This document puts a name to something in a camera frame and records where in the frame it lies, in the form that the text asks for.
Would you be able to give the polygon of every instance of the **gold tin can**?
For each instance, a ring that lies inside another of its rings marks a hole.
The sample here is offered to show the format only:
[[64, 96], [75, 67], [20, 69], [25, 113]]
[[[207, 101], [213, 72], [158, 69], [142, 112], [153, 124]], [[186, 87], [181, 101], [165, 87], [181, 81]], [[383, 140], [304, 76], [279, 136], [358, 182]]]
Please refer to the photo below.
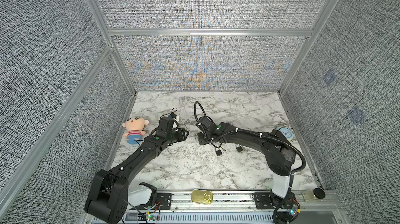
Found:
[[193, 189], [192, 201], [201, 204], [211, 204], [213, 201], [213, 192], [207, 190]]

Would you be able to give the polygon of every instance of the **white marble surface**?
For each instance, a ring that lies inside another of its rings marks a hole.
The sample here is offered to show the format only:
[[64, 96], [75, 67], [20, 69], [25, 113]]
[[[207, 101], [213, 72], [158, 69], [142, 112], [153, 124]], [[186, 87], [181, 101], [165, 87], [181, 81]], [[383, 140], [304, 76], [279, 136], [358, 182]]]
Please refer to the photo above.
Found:
[[[139, 92], [131, 117], [141, 116], [150, 121], [145, 127], [147, 133], [158, 126], [161, 115], [177, 107], [181, 127], [190, 134], [186, 141], [166, 148], [156, 159], [147, 164], [134, 178], [130, 187], [146, 182], [159, 189], [270, 189], [273, 186], [272, 172], [268, 169], [265, 156], [244, 147], [238, 153], [234, 144], [223, 144], [223, 155], [216, 156], [211, 145], [200, 146], [194, 135], [199, 131], [195, 126], [193, 105], [199, 101], [206, 114], [215, 123], [221, 121], [254, 130], [272, 131], [277, 127], [289, 127], [277, 93], [274, 92]], [[295, 138], [291, 141], [299, 149]], [[113, 166], [119, 164], [136, 149], [123, 137], [117, 150]], [[293, 167], [301, 164], [299, 157]], [[293, 189], [316, 188], [307, 166], [294, 176]]]

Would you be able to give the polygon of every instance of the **black padlock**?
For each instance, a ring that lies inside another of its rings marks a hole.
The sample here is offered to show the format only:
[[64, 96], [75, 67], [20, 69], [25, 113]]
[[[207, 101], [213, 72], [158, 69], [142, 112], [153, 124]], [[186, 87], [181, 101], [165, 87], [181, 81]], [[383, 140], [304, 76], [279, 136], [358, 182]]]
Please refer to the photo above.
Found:
[[236, 145], [236, 150], [240, 153], [241, 151], [243, 151], [243, 147]]
[[220, 155], [222, 155], [223, 152], [221, 150], [219, 150], [218, 148], [216, 148], [215, 153], [217, 154], [217, 156], [220, 156]]

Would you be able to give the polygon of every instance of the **dark square patch on wall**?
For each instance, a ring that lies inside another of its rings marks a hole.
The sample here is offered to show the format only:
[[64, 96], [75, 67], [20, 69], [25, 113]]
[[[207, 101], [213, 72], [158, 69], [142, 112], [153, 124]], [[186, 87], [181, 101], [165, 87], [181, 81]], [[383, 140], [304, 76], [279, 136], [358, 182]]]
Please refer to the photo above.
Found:
[[364, 112], [358, 106], [354, 106], [347, 111], [347, 116], [353, 124], [359, 124], [366, 118]]
[[322, 78], [323, 81], [329, 86], [333, 83], [333, 81], [336, 79], [336, 75], [333, 73], [333, 70], [330, 69], [326, 72], [324, 77]]

